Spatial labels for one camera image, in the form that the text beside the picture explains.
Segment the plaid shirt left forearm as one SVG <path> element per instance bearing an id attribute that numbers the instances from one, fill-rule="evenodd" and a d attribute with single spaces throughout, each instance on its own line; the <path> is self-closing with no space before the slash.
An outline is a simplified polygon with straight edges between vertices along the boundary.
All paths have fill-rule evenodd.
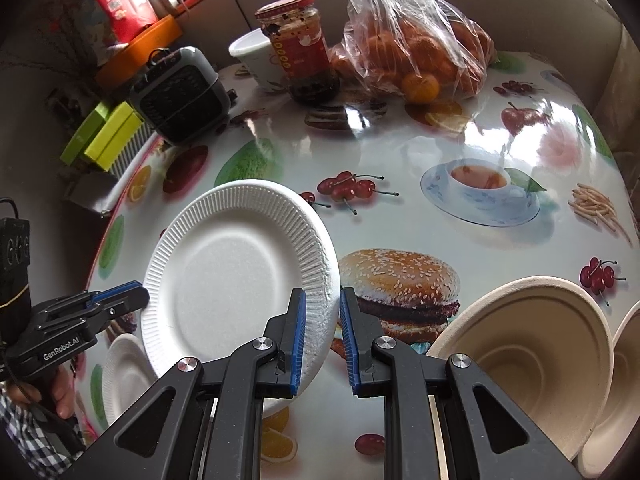
<path id="1" fill-rule="evenodd" d="M 10 398 L 6 386 L 1 386 L 1 435 L 8 439 L 10 453 L 37 479 L 58 479 L 72 464 L 70 456 L 55 449 L 32 412 Z"/>

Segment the person left hand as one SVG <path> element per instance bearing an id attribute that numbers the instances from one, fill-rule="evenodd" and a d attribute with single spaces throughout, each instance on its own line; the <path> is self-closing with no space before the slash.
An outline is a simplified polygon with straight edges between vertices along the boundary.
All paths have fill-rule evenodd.
<path id="1" fill-rule="evenodd" d="M 28 408 L 42 399 L 41 392 L 26 382 L 7 382 L 9 398 L 23 408 Z M 64 366 L 56 370 L 49 385 L 49 394 L 54 401 L 55 413 L 62 419 L 69 419 L 75 413 L 74 386 L 70 373 Z"/>

